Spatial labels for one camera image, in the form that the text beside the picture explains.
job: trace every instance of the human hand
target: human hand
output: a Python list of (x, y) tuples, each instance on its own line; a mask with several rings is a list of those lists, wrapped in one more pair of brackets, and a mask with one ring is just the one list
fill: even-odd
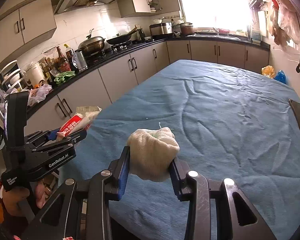
[[(25, 187), (15, 187), (12, 190), (6, 192), (2, 191), (2, 200), (7, 212), (16, 217), (23, 217), (23, 213), (18, 206), (18, 202), (25, 200), (29, 196), (30, 192)], [(34, 190), (36, 197), (36, 204), (38, 208), (42, 208), (45, 204), (44, 185), (42, 181), (39, 181)]]

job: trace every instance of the metal bolt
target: metal bolt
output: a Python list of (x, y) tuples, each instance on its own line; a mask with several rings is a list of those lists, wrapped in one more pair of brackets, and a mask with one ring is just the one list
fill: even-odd
[(111, 174), (111, 171), (108, 171), (108, 170), (101, 171), (101, 175), (104, 177), (109, 176), (110, 174)]
[(229, 185), (229, 186), (232, 186), (234, 185), (234, 181), (233, 179), (229, 179), (229, 178), (226, 178), (223, 180), (225, 184)]
[(74, 184), (74, 179), (67, 179), (66, 180), (66, 185), (70, 186), (72, 184)]
[(198, 173), (196, 171), (189, 171), (188, 174), (190, 177), (193, 177), (193, 178), (198, 176)]

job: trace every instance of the blue plastic bag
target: blue plastic bag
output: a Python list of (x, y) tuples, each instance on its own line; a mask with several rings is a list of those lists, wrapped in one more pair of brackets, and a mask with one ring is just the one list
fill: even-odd
[(283, 70), (278, 71), (274, 79), (280, 81), (283, 84), (287, 84), (286, 75), (284, 74)]

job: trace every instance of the white cloth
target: white cloth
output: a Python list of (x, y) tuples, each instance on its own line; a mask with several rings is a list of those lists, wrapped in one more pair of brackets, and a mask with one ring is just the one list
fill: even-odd
[(168, 167), (180, 150), (169, 127), (138, 129), (129, 136), (127, 145), (130, 146), (130, 173), (155, 182), (169, 177)]

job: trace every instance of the lower cabinet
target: lower cabinet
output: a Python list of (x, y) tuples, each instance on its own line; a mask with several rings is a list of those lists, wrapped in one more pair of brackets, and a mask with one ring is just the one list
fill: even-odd
[(151, 46), (130, 53), (130, 57), (138, 84), (141, 84), (157, 72)]
[(55, 96), (28, 119), (24, 129), (25, 135), (38, 130), (54, 130), (69, 119), (66, 109), (62, 106), (58, 96)]
[(245, 46), (230, 42), (217, 42), (218, 63), (237, 68), (244, 68)]
[(191, 59), (218, 63), (216, 41), (190, 41)]
[(76, 113), (77, 106), (99, 106), (104, 109), (111, 105), (97, 69), (63, 89), (58, 97), (69, 116)]
[(261, 69), (269, 64), (269, 52), (246, 46), (244, 69), (261, 74)]
[(170, 65), (167, 43), (160, 42), (151, 46), (157, 72)]
[(98, 70), (112, 102), (138, 85), (130, 54), (116, 59)]
[(190, 41), (167, 41), (170, 64), (179, 59), (191, 60)]

